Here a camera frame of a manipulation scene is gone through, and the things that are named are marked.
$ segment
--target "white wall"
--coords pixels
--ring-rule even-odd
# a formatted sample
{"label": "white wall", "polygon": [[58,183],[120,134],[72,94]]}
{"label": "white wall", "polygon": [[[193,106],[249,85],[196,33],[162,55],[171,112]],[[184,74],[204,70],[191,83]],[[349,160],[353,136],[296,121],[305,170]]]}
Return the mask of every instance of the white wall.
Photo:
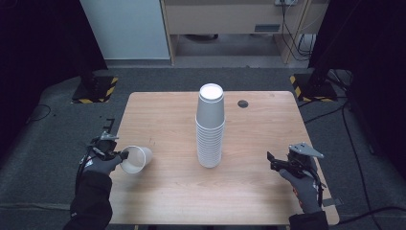
{"label": "white wall", "polygon": [[169,59],[159,0],[80,0],[104,59]]}

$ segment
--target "black curtain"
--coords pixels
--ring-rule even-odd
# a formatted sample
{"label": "black curtain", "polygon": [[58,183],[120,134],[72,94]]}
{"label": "black curtain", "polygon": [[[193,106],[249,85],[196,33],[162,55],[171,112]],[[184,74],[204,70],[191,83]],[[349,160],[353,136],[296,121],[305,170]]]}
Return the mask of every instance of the black curtain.
{"label": "black curtain", "polygon": [[0,0],[0,157],[45,88],[106,68],[79,0]]}
{"label": "black curtain", "polygon": [[406,1],[331,0],[309,67],[353,73],[348,93],[372,151],[406,178]]}

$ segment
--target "wooden table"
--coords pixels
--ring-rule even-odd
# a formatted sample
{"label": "wooden table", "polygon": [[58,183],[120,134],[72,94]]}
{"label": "wooden table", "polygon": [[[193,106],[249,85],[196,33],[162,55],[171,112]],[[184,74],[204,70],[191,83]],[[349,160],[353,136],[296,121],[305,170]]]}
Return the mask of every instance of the wooden table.
{"label": "wooden table", "polygon": [[[111,173],[111,223],[286,225],[289,216],[302,213],[291,185],[266,159],[267,151],[287,160],[288,145],[311,145],[293,95],[225,92],[223,158],[212,169],[197,160],[197,100],[198,92],[130,95],[116,150],[144,146],[153,158],[140,173],[121,167]],[[248,107],[239,107],[240,100]],[[325,182],[320,166],[319,174]],[[325,189],[324,198],[330,197]],[[324,210],[328,223],[336,224],[335,206]]]}

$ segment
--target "white paper cup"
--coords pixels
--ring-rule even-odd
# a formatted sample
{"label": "white paper cup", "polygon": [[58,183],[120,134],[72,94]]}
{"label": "white paper cup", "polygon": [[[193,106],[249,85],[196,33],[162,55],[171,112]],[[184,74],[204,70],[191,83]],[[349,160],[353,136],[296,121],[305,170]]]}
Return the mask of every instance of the white paper cup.
{"label": "white paper cup", "polygon": [[147,147],[129,146],[123,151],[128,151],[128,158],[120,166],[126,173],[140,172],[152,159],[152,151]]}
{"label": "white paper cup", "polygon": [[220,127],[224,123],[223,89],[214,83],[200,88],[196,122],[204,128]]}

